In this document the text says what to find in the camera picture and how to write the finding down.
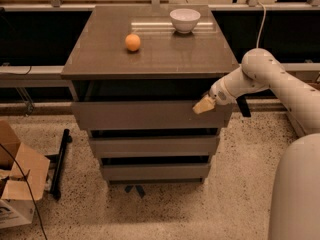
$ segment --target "white cardboard box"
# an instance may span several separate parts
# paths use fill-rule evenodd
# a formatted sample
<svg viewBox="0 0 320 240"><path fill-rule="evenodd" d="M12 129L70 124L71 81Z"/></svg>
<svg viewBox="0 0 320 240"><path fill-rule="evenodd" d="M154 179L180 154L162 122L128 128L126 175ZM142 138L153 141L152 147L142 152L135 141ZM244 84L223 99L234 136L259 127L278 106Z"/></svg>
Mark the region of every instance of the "white cardboard box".
<svg viewBox="0 0 320 240"><path fill-rule="evenodd" d="M43 195L50 161L21 143L10 125L0 121L0 143L15 157L27 176L35 200ZM12 158L0 147L0 169L10 170L0 198L0 228L32 223L34 204L27 183Z"/></svg>

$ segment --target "white bowl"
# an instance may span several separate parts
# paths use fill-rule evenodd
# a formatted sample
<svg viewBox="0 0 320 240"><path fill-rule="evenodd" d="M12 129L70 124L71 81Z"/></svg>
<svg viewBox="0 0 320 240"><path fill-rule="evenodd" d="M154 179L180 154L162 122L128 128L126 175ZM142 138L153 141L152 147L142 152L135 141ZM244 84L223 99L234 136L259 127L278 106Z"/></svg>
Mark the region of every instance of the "white bowl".
<svg viewBox="0 0 320 240"><path fill-rule="evenodd" d="M182 34L190 33L198 24L200 13L192 9L176 9L170 12L173 27Z"/></svg>

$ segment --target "drawer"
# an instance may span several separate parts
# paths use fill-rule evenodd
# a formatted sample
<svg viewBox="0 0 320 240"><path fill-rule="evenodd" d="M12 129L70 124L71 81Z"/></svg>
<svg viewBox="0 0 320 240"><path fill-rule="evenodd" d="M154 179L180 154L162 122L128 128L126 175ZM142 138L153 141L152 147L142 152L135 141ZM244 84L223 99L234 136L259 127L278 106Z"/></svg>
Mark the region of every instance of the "drawer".
<svg viewBox="0 0 320 240"><path fill-rule="evenodd" d="M101 167L102 176L108 181L170 180L206 178L210 165L144 165Z"/></svg>
<svg viewBox="0 0 320 240"><path fill-rule="evenodd" d="M226 127L232 105L196 115L197 101L74 102L72 110L81 130L173 129Z"/></svg>
<svg viewBox="0 0 320 240"><path fill-rule="evenodd" d="M215 153L220 138L110 138L89 140L92 152L97 158L103 157L152 157L152 156L193 156Z"/></svg>

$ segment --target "granite tile floor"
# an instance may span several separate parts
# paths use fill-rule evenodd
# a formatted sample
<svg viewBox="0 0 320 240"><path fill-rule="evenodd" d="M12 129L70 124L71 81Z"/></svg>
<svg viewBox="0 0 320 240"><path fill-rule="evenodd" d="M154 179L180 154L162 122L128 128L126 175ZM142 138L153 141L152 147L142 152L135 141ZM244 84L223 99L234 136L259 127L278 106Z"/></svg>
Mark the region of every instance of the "granite tile floor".
<svg viewBox="0 0 320 240"><path fill-rule="evenodd" d="M66 107L0 107L19 138L43 154L57 153L63 130L70 129L55 201L38 201L48 239L267 239L273 180L286 147L297 136L285 112L234 112L222 130L212 169L204 184L148 184L146 195L108 187L97 160ZM33 223L0 230L0 239L44 239L37 215Z"/></svg>

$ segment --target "desk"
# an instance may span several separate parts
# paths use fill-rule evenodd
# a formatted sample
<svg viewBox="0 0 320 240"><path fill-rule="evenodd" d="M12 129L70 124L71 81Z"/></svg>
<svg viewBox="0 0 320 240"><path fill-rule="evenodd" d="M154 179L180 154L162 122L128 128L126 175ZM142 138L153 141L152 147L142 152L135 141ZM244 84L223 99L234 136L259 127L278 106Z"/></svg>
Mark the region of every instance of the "desk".
<svg viewBox="0 0 320 240"><path fill-rule="evenodd" d="M201 18L190 34L169 17L190 7ZM138 52L125 37L141 38ZM232 106L195 115L193 105L238 67L207 6L97 6L64 69L72 109L106 181L203 181Z"/></svg>

